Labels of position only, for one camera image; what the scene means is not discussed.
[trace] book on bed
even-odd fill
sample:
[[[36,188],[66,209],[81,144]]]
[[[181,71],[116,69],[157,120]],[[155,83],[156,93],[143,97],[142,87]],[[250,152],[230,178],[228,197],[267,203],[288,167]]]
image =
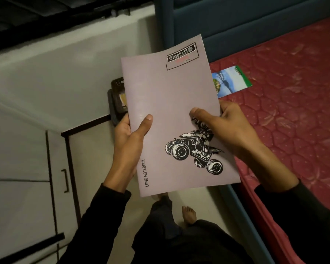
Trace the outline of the book on bed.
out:
[[[193,107],[220,115],[201,35],[121,63],[131,130],[154,117],[137,166],[140,195],[240,182],[233,155],[189,116]]]

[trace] tiled floor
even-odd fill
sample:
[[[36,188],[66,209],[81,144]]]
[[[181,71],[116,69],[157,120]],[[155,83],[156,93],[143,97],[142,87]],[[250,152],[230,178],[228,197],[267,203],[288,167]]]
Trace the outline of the tiled floor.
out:
[[[114,149],[111,122],[71,136],[70,146],[80,210],[83,214],[111,167]],[[132,193],[132,197],[126,206],[109,264],[131,262],[134,254],[131,248],[134,235],[144,223],[155,201],[155,197],[140,198],[136,177],[127,189]],[[216,187],[171,192],[169,197],[173,201],[172,213],[177,224],[183,224],[181,206],[187,205],[196,211],[198,219],[218,224],[238,242],[243,243],[242,234]]]

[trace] person's left hand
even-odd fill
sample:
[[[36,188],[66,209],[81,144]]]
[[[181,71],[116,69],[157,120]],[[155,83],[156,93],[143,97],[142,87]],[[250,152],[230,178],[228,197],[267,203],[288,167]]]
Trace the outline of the person's left hand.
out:
[[[136,166],[143,149],[143,139],[152,123],[153,116],[147,115],[139,128],[131,133],[129,117],[126,114],[115,127],[113,164],[103,183],[104,186],[124,193],[136,172]]]

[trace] wall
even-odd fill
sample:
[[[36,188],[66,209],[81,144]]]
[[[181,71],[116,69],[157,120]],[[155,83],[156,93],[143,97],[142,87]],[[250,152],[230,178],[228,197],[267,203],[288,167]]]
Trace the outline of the wall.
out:
[[[109,114],[120,58],[157,52],[154,6],[76,27],[0,53],[0,106],[66,131]]]

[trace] headboard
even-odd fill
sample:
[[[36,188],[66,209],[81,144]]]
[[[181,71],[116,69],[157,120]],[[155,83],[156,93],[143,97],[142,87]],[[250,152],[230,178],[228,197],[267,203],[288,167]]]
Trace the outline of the headboard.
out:
[[[164,48],[202,34],[209,62],[330,16],[330,0],[154,0]]]

